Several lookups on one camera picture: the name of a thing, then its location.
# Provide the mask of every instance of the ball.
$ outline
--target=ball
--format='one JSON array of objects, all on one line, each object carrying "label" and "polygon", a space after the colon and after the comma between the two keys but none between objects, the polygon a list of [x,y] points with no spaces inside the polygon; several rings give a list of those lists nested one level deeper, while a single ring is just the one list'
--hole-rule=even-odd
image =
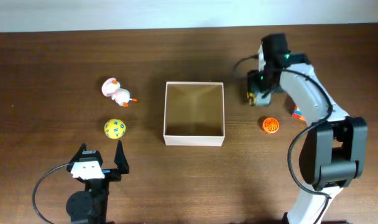
[{"label": "ball", "polygon": [[268,134],[276,133],[279,130],[279,126],[279,122],[275,118],[266,118],[262,122],[262,129]]},{"label": "ball", "polygon": [[118,139],[126,133],[126,125],[119,119],[110,119],[104,125],[104,133],[111,139]]}]

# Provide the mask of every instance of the open box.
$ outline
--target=open box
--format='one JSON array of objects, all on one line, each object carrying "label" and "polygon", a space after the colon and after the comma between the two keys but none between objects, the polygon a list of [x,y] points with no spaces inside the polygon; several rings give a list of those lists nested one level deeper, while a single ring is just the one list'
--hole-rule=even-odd
[{"label": "open box", "polygon": [[223,83],[167,82],[163,136],[168,146],[221,146],[225,138]]}]

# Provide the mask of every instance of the toy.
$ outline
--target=toy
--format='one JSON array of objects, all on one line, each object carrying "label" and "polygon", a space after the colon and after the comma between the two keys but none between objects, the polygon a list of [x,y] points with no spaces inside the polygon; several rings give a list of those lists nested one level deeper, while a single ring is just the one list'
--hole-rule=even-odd
[{"label": "toy", "polygon": [[300,111],[299,107],[297,107],[297,106],[295,107],[295,110],[294,110],[294,112],[291,116],[294,117],[294,118],[298,118],[301,121],[305,121],[305,118],[302,116],[301,111]]},{"label": "toy", "polygon": [[118,105],[128,107],[128,102],[138,102],[136,98],[131,98],[129,92],[123,88],[115,78],[109,78],[102,85],[102,93],[104,96],[111,96]]},{"label": "toy", "polygon": [[111,139],[118,139],[126,133],[126,125],[119,119],[110,119],[104,125],[104,133]]},{"label": "toy", "polygon": [[262,122],[262,129],[268,134],[276,133],[279,130],[279,122],[275,118],[266,118]]}]

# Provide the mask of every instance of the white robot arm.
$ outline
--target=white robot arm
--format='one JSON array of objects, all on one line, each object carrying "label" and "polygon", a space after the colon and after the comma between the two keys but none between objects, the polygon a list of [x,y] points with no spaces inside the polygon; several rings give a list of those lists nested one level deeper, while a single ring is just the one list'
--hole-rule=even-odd
[{"label": "white robot arm", "polygon": [[[259,69],[247,74],[251,105],[268,106],[273,91],[283,90],[301,109],[308,126],[288,150],[290,173],[302,190],[283,223],[319,224],[332,199],[362,174],[367,124],[362,118],[350,117],[333,101],[307,56],[288,50],[284,34],[264,37],[254,58],[259,59]],[[291,150],[306,133],[300,154],[300,171],[305,181],[301,184],[292,170]],[[342,146],[333,148],[334,139]]]}]

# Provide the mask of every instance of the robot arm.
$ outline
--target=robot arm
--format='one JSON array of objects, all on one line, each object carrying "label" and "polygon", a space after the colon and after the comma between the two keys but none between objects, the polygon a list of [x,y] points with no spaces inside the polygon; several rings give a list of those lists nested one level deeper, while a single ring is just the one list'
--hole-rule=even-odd
[{"label": "robot arm", "polygon": [[85,190],[74,193],[66,203],[72,224],[105,224],[109,183],[121,181],[129,173],[129,166],[119,140],[114,157],[117,169],[101,169],[103,160],[98,151],[87,151],[83,144],[71,159],[67,171],[85,184]]},{"label": "robot arm", "polygon": [[[247,74],[251,104],[267,106],[274,90],[287,92],[301,109],[307,126],[314,125],[300,154],[303,186],[309,192],[330,196],[326,200],[323,195],[301,190],[283,220],[291,224],[320,223],[332,199],[362,174],[367,124],[362,118],[350,117],[333,101],[317,79],[308,57],[291,54],[284,34],[264,37],[258,59],[259,70]],[[333,148],[334,139],[342,142],[342,146]]]}]

